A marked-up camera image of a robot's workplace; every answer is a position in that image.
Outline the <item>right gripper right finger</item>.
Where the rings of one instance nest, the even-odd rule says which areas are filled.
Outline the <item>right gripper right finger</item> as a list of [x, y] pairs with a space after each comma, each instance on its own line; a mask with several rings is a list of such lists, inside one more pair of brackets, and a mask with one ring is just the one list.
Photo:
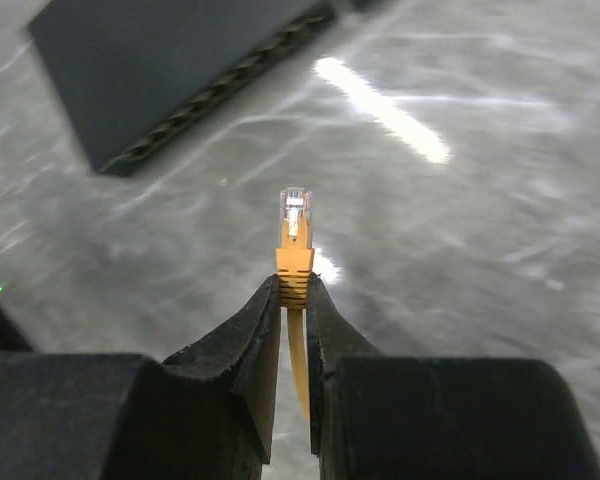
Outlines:
[[343, 357], [376, 357], [381, 351], [337, 310], [322, 279], [311, 274], [306, 304], [311, 453], [322, 479], [347, 479], [347, 436], [332, 379]]

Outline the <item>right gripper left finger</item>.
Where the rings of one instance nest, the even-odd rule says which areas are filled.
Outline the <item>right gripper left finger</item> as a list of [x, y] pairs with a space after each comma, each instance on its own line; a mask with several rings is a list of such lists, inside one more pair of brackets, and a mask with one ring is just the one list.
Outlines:
[[196, 479], [259, 479], [270, 462], [280, 336], [272, 275], [237, 313], [162, 362], [195, 394], [185, 431]]

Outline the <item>black TP-Link switch box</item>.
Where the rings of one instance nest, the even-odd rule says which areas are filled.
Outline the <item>black TP-Link switch box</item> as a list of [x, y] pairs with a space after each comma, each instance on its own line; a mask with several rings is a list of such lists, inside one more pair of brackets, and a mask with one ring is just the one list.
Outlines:
[[126, 176], [334, 18], [328, 1], [52, 1], [27, 30], [91, 170]]

